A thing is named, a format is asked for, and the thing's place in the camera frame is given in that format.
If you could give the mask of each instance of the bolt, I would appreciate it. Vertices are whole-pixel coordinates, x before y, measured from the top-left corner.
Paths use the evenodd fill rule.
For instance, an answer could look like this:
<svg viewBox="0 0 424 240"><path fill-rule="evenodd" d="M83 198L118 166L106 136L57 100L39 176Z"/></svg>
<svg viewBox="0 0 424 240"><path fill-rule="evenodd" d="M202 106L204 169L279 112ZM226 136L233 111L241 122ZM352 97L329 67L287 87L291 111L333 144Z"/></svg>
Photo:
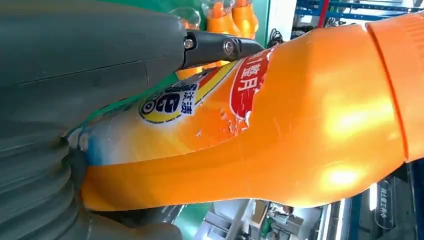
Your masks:
<svg viewBox="0 0 424 240"><path fill-rule="evenodd" d="M191 39L184 40L184 48L185 49L191 49L195 45L195 42Z"/></svg>
<svg viewBox="0 0 424 240"><path fill-rule="evenodd" d="M231 54L234 51L234 44L230 39L226 39L222 45L222 48L226 54Z"/></svg>

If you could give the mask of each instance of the green surface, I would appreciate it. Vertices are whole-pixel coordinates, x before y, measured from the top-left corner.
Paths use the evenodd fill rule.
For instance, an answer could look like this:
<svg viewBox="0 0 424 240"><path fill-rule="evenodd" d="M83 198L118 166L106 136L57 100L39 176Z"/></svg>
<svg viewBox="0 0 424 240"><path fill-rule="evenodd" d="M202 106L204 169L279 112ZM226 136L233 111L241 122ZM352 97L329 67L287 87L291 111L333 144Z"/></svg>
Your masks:
<svg viewBox="0 0 424 240"><path fill-rule="evenodd" d="M271 229L271 224L275 222L272 218L270 217L265 217L264 223L262 224L260 230L260 236L262 238L266 238L267 234L272 231Z"/></svg>
<svg viewBox="0 0 424 240"><path fill-rule="evenodd" d="M259 21L259 29L256 32L256 41L262 46L267 46L268 15L271 0L253 0L253 10Z"/></svg>
<svg viewBox="0 0 424 240"><path fill-rule="evenodd" d="M212 203L196 203L187 205L175 219L173 224L179 228L183 240L195 237Z"/></svg>

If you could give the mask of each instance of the orange bottle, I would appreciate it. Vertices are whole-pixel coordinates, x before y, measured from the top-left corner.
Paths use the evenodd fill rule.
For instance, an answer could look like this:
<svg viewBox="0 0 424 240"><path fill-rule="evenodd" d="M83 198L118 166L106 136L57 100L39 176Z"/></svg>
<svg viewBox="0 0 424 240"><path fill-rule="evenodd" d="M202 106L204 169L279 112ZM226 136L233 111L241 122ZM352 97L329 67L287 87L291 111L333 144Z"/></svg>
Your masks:
<svg viewBox="0 0 424 240"><path fill-rule="evenodd" d="M235 0L232 8L232 18L235 25L240 29L241 36L247 39L255 39L259 24L258 18L253 11L252 0Z"/></svg>
<svg viewBox="0 0 424 240"><path fill-rule="evenodd" d="M231 14L234 0L202 0L201 8L207 18L207 31L216 34L229 34L241 37L242 33L237 27ZM219 67L227 64L227 61L218 61L207 65Z"/></svg>
<svg viewBox="0 0 424 240"><path fill-rule="evenodd" d="M313 207L366 190L424 157L423 17L316 29L104 116L79 130L84 204Z"/></svg>
<svg viewBox="0 0 424 240"><path fill-rule="evenodd" d="M178 7L169 12L170 14L178 17L185 29L199 30L200 29L200 13L192 7ZM179 80L185 80L195 74L201 73L204 66L198 66L179 70L176 72L176 76Z"/></svg>

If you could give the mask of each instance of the blue metal rack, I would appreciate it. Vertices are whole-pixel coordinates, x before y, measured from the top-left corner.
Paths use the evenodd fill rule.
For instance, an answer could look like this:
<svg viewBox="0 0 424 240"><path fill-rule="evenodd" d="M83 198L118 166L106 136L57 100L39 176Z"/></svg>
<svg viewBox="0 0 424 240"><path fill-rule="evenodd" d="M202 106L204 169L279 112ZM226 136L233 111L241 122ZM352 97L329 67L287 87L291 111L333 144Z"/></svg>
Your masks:
<svg viewBox="0 0 424 240"><path fill-rule="evenodd" d="M424 240L424 159L410 163L408 170L411 174L418 239Z"/></svg>
<svg viewBox="0 0 424 240"><path fill-rule="evenodd" d="M307 16L320 16L324 3L326 0L299 0L295 14L307 15ZM324 11L326 12L326 18L337 18L337 19L354 19L354 20L365 20L365 21L377 21L381 19L391 18L399 15L416 13L424 10L419 7L403 7L403 6L387 6L387 5L375 5L375 4L364 4L364 3L350 3L350 2L338 2L330 1L328 3L328 9L335 8L347 8L347 9L366 9L366 10L381 10L392 12L390 14L382 15L368 15L368 14L355 14L355 13L343 13L335 11Z"/></svg>

